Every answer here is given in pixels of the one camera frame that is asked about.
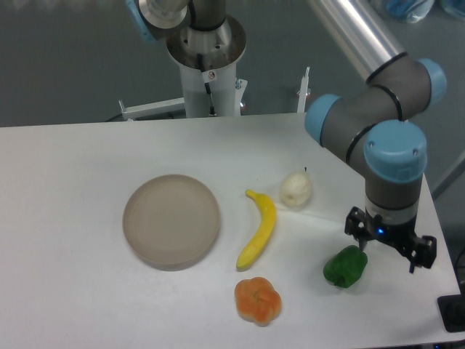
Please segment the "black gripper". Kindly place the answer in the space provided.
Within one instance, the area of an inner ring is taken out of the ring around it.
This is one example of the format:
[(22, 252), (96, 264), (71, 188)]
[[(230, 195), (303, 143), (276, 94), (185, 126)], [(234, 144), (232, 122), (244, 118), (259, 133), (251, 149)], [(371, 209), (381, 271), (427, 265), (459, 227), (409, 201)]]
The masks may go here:
[(356, 240), (360, 251), (372, 240), (396, 249), (409, 260), (409, 273), (416, 268), (430, 269), (437, 257), (437, 239), (416, 235), (418, 206), (414, 203), (402, 209), (387, 209), (366, 203), (365, 212), (354, 206), (346, 217), (344, 232)]

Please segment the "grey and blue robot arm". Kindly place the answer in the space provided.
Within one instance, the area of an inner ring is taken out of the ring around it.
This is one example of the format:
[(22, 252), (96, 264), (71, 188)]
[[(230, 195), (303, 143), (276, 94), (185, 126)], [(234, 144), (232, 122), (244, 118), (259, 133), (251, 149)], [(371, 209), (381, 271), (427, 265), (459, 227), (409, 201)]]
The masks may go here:
[[(145, 39), (165, 39), (180, 69), (188, 117), (240, 114), (235, 66), (246, 35), (223, 1), (126, 6)], [(426, 138), (411, 118), (444, 96), (445, 74), (432, 60), (411, 59), (366, 1), (311, 1), (310, 7), (368, 86), (351, 100), (319, 97), (304, 119), (307, 133), (365, 180), (365, 207), (351, 209), (344, 230), (360, 248), (377, 240), (411, 268), (430, 268), (437, 241), (415, 232)]]

